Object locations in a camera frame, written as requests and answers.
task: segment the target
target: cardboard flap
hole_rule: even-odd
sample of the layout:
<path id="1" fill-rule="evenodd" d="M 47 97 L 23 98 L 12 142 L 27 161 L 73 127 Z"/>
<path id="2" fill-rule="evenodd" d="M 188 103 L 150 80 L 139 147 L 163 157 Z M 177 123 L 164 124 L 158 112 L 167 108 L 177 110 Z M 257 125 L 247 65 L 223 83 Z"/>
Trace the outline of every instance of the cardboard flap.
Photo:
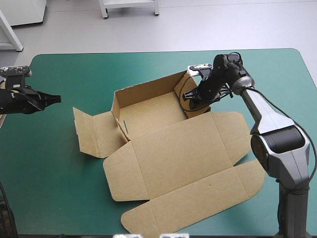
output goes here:
<path id="1" fill-rule="evenodd" d="M 265 172 L 254 160 L 142 204 L 121 216 L 125 229 L 145 238 L 172 233 L 219 213 L 254 196 Z"/>
<path id="2" fill-rule="evenodd" d="M 177 94 L 178 100 L 180 100 L 180 104 L 186 110 L 190 110 L 189 100 L 184 101 L 182 95 L 183 93 L 187 93 L 196 87 L 197 87 L 196 81 L 193 79 L 193 77 L 191 77 L 189 74 L 186 73 L 184 77 L 179 81 L 179 83 L 174 88 L 174 91 Z M 202 113 L 205 113 L 207 111 L 210 111 L 209 105 L 194 112 L 187 112 L 187 111 L 184 111 L 184 112 L 186 113 L 188 118 L 192 118 Z"/>
<path id="3" fill-rule="evenodd" d="M 104 170 L 115 201 L 149 200 L 131 142 L 105 159 Z"/>
<path id="4" fill-rule="evenodd" d="M 154 199 L 232 167 L 250 151 L 249 144 L 249 129 L 240 113 L 209 112 L 132 140 L 130 150 L 125 147 L 116 151 L 104 168 L 107 175 L 113 170 L 110 164 L 117 166 L 108 181 L 115 200 Z M 132 160 L 135 165 L 127 166 L 125 158 L 129 165 Z M 127 169 L 137 176 L 136 181 L 132 177 L 122 180 Z M 140 184 L 141 180 L 144 183 L 140 191 L 134 183 Z M 128 192 L 121 191 L 121 187 L 128 187 Z"/>
<path id="5" fill-rule="evenodd" d="M 81 152 L 105 158 L 126 143 L 111 112 L 91 116 L 77 108 L 73 110 Z"/>
<path id="6" fill-rule="evenodd" d="M 250 150 L 250 129 L 240 112 L 212 113 L 212 118 L 232 164 L 236 164 Z"/>

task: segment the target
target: box side wall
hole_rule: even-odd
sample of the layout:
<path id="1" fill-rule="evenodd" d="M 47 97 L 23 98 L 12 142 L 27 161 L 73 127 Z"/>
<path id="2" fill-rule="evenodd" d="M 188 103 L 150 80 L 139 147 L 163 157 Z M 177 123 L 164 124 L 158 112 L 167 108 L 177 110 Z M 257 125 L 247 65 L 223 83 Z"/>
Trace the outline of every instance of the box side wall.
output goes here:
<path id="1" fill-rule="evenodd" d="M 170 93 L 186 72 L 127 87 L 115 92 L 121 108 Z"/>

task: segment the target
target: cabinet leg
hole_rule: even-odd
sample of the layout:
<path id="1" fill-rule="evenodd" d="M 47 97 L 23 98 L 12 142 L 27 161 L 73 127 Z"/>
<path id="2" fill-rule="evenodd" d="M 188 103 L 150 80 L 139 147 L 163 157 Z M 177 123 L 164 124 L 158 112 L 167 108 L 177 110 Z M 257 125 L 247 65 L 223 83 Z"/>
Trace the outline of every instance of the cabinet leg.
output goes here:
<path id="1" fill-rule="evenodd" d="M 159 0 L 155 0 L 154 1 L 154 5 L 155 5 L 155 15 L 159 15 Z"/>

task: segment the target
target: white shelf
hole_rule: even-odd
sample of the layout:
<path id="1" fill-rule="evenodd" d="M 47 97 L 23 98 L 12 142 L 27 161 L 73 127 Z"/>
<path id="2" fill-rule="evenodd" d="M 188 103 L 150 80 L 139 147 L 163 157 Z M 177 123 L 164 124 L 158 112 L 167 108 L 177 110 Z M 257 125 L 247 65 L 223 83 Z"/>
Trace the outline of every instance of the white shelf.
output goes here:
<path id="1" fill-rule="evenodd" d="M 136 7 L 152 5 L 155 15 L 159 15 L 159 0 L 99 0 L 103 17 L 108 18 L 108 8 Z"/>
<path id="2" fill-rule="evenodd" d="M 135 7 L 154 4 L 154 0 L 104 0 L 104 6 L 107 8 L 119 8 L 119 7 Z"/>
<path id="3" fill-rule="evenodd" d="M 0 10 L 0 50 L 22 51 L 23 46 Z"/>

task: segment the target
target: unfolded cardboard box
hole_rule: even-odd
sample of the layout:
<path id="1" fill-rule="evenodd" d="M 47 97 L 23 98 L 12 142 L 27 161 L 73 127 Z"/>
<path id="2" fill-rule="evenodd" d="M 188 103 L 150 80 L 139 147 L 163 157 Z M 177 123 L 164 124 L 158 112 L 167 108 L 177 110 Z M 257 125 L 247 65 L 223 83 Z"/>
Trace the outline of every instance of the unfolded cardboard box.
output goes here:
<path id="1" fill-rule="evenodd" d="M 235 166 L 250 151 L 242 114 L 180 107 L 188 101 L 179 96 L 196 86 L 184 71 L 116 91 L 111 112 L 90 116 L 74 109 L 80 150 L 109 156 L 104 169 L 113 199 L 149 200 L 122 215 L 131 233 L 175 232 L 262 187 L 258 161 Z"/>
<path id="2" fill-rule="evenodd" d="M 115 91 L 110 112 L 91 116 L 74 108 L 80 151 L 105 158 L 131 139 L 210 110 L 184 112 L 178 98 L 182 86 L 183 92 L 197 86 L 186 71 Z"/>

